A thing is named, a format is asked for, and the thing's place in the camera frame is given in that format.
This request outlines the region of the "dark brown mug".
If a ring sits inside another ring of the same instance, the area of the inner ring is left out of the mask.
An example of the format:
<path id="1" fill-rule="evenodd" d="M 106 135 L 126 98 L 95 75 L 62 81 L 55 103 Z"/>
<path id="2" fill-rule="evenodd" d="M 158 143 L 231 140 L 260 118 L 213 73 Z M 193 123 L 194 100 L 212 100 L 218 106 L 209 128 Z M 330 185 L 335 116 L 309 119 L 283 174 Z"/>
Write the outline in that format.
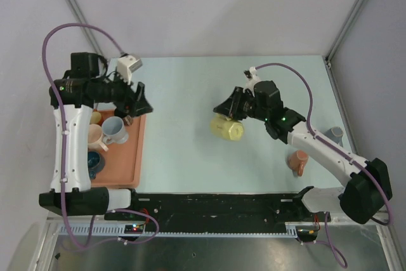
<path id="1" fill-rule="evenodd" d="M 114 116 L 120 117 L 125 126 L 131 126 L 133 124 L 133 118 L 119 109 L 114 110 Z"/>

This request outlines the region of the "yellow mug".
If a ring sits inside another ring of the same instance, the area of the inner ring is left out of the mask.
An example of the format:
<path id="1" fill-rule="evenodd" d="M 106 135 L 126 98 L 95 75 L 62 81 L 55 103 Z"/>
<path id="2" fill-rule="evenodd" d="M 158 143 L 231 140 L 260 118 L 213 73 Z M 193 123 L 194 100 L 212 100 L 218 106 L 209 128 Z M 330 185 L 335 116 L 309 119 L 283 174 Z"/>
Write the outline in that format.
<path id="1" fill-rule="evenodd" d="M 218 114 L 212 118 L 210 130 L 214 136 L 230 141 L 239 141 L 244 135 L 244 126 L 241 122 Z"/>

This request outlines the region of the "orange mug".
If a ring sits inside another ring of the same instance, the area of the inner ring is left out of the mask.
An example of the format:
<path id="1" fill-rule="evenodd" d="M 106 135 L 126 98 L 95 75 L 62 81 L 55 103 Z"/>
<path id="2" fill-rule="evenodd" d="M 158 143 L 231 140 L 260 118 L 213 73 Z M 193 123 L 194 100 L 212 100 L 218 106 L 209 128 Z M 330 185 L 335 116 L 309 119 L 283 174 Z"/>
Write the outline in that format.
<path id="1" fill-rule="evenodd" d="M 97 125 L 101 126 L 102 123 L 103 123 L 103 116 L 102 116 L 102 114 L 101 114 L 100 112 L 98 112 L 98 111 L 93 111 L 93 112 L 91 113 L 91 118 L 90 118 L 89 123 L 90 123 L 90 124 L 97 124 Z"/>

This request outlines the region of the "large pink mug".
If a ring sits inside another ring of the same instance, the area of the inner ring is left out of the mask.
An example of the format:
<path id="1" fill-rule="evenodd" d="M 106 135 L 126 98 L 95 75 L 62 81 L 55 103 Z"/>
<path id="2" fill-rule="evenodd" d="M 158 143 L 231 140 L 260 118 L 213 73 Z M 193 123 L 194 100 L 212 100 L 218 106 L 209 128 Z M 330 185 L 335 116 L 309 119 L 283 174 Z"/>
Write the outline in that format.
<path id="1" fill-rule="evenodd" d="M 103 139 L 102 127 L 97 124 L 90 124 L 88 130 L 88 149 L 108 151 L 108 147 Z"/>

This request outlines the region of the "blue mug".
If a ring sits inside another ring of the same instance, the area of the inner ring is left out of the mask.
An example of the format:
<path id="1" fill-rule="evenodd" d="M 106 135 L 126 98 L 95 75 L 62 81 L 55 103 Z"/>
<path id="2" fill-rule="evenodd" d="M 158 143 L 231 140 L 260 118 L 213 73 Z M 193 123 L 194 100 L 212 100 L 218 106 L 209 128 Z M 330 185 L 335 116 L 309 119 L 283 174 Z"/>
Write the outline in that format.
<path id="1" fill-rule="evenodd" d="M 97 151 L 88 152 L 88 174 L 90 180 L 94 180 L 98 173 L 105 167 L 104 157 Z"/>

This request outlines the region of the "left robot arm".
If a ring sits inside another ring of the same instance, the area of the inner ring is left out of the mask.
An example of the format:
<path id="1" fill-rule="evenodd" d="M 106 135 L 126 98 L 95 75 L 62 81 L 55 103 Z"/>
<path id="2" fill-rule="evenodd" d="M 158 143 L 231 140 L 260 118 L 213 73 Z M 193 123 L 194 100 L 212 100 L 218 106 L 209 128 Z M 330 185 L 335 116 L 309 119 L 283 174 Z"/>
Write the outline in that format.
<path id="1" fill-rule="evenodd" d="M 89 152 L 124 144 L 129 134 L 125 117 L 153 111 L 145 98 L 145 85 L 132 88 L 132 74 L 142 66 L 140 58 L 123 54 L 113 77 L 99 73 L 103 57 L 73 53 L 71 68 L 51 81 L 49 95 L 56 125 L 55 168 L 50 190 L 39 196 L 41 207 L 64 217 L 103 215 L 118 209 L 128 220 L 141 211 L 127 187 L 92 187 Z"/>

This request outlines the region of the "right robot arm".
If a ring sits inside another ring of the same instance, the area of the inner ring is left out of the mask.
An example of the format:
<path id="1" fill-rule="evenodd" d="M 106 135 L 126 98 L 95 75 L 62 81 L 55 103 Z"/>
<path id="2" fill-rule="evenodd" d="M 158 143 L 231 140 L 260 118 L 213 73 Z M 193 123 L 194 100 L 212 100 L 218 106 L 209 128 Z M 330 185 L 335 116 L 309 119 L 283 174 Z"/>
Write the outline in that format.
<path id="1" fill-rule="evenodd" d="M 260 81 L 253 89 L 236 87 L 214 113 L 240 122 L 248 117 L 262 121 L 275 140 L 302 150 L 341 184 L 337 188 L 307 187 L 293 205 L 297 219 L 309 220 L 317 212 L 342 211 L 365 224 L 392 198 L 386 164 L 368 161 L 334 143 L 310 125 L 301 114 L 284 106 L 273 81 Z"/>

